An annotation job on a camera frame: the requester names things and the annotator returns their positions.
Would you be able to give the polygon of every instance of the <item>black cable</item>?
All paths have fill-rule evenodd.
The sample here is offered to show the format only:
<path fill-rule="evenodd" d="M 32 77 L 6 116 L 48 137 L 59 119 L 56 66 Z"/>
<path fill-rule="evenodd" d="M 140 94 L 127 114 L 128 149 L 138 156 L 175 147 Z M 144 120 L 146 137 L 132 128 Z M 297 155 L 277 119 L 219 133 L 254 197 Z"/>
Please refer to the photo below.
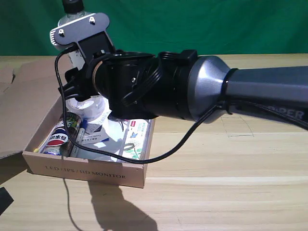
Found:
<path fill-rule="evenodd" d="M 92 149 L 92 148 L 88 148 L 85 147 L 79 143 L 77 143 L 74 139 L 71 138 L 69 132 L 68 132 L 68 127 L 67 127 L 67 123 L 66 123 L 66 102 L 65 102 L 65 96 L 64 96 L 64 89 L 63 89 L 63 85 L 62 85 L 62 81 L 59 75 L 59 69 L 58 69 L 58 63 L 60 58 L 67 54 L 70 53 L 72 51 L 76 50 L 76 47 L 70 47 L 65 49 L 64 51 L 62 51 L 55 59 L 54 61 L 54 69 L 55 69 L 55 73 L 56 73 L 56 77 L 59 83 L 59 87 L 60 87 L 60 94 L 62 97 L 62 110 L 63 110 L 63 123 L 64 123 L 64 129 L 67 133 L 67 136 L 69 138 L 69 140 L 78 148 L 83 149 L 85 151 L 89 151 L 89 152 L 94 152 L 94 153 L 99 153 L 99 154 L 103 154 L 103 155 L 107 155 L 107 156 L 111 156 L 114 157 L 116 159 L 122 160 L 122 161 L 126 161 L 129 163 L 133 163 L 133 164 L 149 164 L 149 163 L 153 163 L 153 162 L 157 162 L 160 161 L 162 159 L 167 158 L 168 156 L 174 154 L 178 149 L 180 149 L 181 146 L 183 146 L 183 144 L 188 140 L 188 138 L 191 136 L 191 134 L 197 129 L 197 127 L 202 124 L 216 109 L 217 106 L 214 105 L 212 106 L 209 110 L 207 110 L 193 125 L 192 127 L 187 131 L 187 133 L 184 135 L 184 137 L 180 140 L 180 142 L 174 147 L 172 148 L 170 151 L 166 152 L 163 155 L 154 157 L 152 159 L 147 159 L 147 160 L 134 160 L 134 159 L 130 159 L 130 158 L 126 158 L 111 152 L 106 152 L 106 151 L 101 151 L 101 150 L 97 150 L 97 149 Z"/>
<path fill-rule="evenodd" d="M 233 104 L 233 105 L 253 106 L 255 108 L 258 108 L 261 111 L 269 112 L 272 115 L 274 115 L 274 116 L 276 116 L 276 117 L 278 117 L 278 118 L 280 118 L 280 119 L 282 119 L 282 120 L 284 120 L 288 123 L 291 123 L 291 124 L 296 125 L 300 128 L 308 130 L 308 123 L 307 122 L 302 121 L 300 119 L 293 118 L 291 116 L 288 116 L 288 115 L 280 113 L 280 112 L 276 112 L 276 111 L 274 111 L 274 110 L 272 110 L 272 109 L 270 109 L 267 106 L 264 106 L 262 104 L 251 102 L 251 101 L 246 101 L 246 100 L 231 100 L 230 103 Z"/>

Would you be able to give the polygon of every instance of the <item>green screen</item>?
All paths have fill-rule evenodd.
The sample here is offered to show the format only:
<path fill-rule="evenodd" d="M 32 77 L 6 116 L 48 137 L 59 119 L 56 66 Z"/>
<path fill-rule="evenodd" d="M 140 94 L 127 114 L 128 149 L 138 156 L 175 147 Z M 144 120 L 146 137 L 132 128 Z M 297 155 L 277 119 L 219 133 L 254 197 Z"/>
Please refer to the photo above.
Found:
<path fill-rule="evenodd" d="M 0 0 L 0 55 L 56 55 L 61 0 Z M 125 51 L 308 53 L 308 0 L 84 0 Z"/>

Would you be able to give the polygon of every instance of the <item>cardboard box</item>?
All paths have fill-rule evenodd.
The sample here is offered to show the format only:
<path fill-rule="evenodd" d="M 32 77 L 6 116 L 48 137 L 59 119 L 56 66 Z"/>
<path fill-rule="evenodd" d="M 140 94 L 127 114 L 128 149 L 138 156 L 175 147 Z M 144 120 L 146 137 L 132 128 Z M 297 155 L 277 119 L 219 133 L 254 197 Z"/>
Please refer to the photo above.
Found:
<path fill-rule="evenodd" d="M 147 165 L 105 162 L 34 153 L 62 114 L 61 97 L 54 73 L 54 58 L 21 66 L 13 80 L 12 69 L 0 73 L 0 158 L 23 152 L 34 174 L 100 181 L 142 188 Z M 67 56 L 59 72 L 71 68 Z M 144 158 L 148 158 L 154 123 L 150 126 Z"/>

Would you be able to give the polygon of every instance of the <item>wooden table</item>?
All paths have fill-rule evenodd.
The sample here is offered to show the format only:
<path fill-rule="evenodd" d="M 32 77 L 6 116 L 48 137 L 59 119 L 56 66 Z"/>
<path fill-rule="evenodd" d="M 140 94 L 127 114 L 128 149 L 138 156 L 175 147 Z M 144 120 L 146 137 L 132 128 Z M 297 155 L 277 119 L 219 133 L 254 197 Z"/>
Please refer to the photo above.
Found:
<path fill-rule="evenodd" d="M 221 57 L 238 68 L 308 64 L 308 54 Z M 38 58 L 0 57 L 0 67 Z M 151 157 L 191 125 L 158 118 Z M 0 161 L 0 183 L 15 200 L 0 216 L 0 230 L 306 231 L 307 147 L 300 128 L 226 115 L 150 164 L 144 189 L 32 175 L 21 155 L 12 156 Z"/>

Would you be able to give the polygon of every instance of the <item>water bottle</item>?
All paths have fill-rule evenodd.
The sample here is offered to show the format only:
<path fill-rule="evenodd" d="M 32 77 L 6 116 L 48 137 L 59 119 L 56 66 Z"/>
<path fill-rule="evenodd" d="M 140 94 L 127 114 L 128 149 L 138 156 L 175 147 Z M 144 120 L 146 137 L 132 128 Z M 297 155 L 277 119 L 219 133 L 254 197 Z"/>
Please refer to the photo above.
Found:
<path fill-rule="evenodd" d="M 84 5 L 82 0 L 62 0 L 62 5 L 66 15 L 61 18 L 58 22 L 58 26 L 62 26 L 73 20 L 79 19 L 81 17 L 91 14 L 90 12 L 84 11 Z M 80 70 L 85 61 L 79 50 L 71 52 L 68 54 L 73 67 L 77 67 Z"/>

